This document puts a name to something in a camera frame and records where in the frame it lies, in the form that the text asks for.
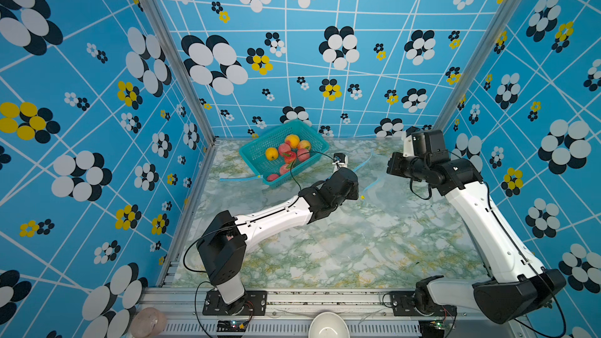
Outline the teal plastic mesh basket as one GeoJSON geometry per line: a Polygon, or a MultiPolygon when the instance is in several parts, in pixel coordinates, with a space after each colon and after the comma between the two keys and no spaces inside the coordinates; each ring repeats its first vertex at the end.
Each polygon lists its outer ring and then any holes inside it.
{"type": "Polygon", "coordinates": [[[293,120],[242,146],[239,154],[255,175],[262,176],[264,184],[276,187],[291,180],[293,175],[307,170],[329,149],[330,144],[316,130],[300,120],[293,120]],[[284,142],[288,135],[297,135],[300,138],[295,150],[284,142]],[[280,156],[277,160],[266,159],[265,151],[269,147],[279,151],[280,156]],[[297,154],[297,159],[292,164],[286,164],[281,156],[288,151],[297,154]]]}

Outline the yellow round peach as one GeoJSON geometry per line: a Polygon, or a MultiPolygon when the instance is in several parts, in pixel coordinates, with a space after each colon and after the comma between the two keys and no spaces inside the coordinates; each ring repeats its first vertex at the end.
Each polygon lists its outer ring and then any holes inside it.
{"type": "Polygon", "coordinates": [[[277,150],[277,148],[269,147],[265,151],[265,157],[268,161],[275,161],[279,158],[279,156],[280,156],[280,153],[277,150]]]}

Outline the clear zip bag blue zipper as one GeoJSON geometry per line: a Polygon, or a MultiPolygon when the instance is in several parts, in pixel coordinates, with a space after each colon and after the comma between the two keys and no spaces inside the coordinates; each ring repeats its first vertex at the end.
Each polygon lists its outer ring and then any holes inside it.
{"type": "Polygon", "coordinates": [[[221,181],[221,182],[248,182],[248,181],[253,181],[253,180],[261,180],[261,179],[262,179],[261,175],[253,175],[253,176],[240,177],[240,178],[220,178],[219,181],[221,181]]]}

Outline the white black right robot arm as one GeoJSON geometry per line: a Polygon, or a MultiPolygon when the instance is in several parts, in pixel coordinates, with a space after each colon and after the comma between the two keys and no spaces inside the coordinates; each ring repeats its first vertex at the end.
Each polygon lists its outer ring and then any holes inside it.
{"type": "Polygon", "coordinates": [[[467,281],[432,276],[416,283],[416,308],[430,314],[452,305],[480,311],[502,325],[540,309],[565,288],[558,269],[548,269],[530,252],[492,202],[490,189],[466,159],[426,158],[395,152],[387,173],[411,182],[426,182],[458,211],[485,263],[488,280],[467,281]]]}

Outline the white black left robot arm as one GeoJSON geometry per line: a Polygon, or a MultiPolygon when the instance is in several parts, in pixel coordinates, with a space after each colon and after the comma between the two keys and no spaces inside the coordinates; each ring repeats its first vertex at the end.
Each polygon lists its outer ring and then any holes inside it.
{"type": "Polygon", "coordinates": [[[283,231],[328,218],[345,201],[358,200],[358,176],[340,168],[289,200],[253,214],[218,213],[194,244],[209,282],[226,305],[246,296],[239,275],[244,258],[258,244],[283,231]]]}

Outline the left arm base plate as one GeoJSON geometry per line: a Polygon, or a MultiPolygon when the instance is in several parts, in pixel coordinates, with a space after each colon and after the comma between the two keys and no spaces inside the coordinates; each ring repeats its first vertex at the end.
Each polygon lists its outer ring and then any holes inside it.
{"type": "Polygon", "coordinates": [[[202,315],[206,316],[264,316],[267,307],[268,292],[264,290],[248,290],[231,304],[224,302],[217,290],[207,292],[203,303],[202,315]]]}

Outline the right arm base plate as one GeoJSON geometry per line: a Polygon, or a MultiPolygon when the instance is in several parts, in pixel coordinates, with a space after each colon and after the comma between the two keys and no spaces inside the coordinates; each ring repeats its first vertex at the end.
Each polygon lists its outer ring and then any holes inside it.
{"type": "Polygon", "coordinates": [[[420,290],[391,291],[389,301],[383,300],[397,317],[455,317],[457,307],[437,305],[420,290]]]}

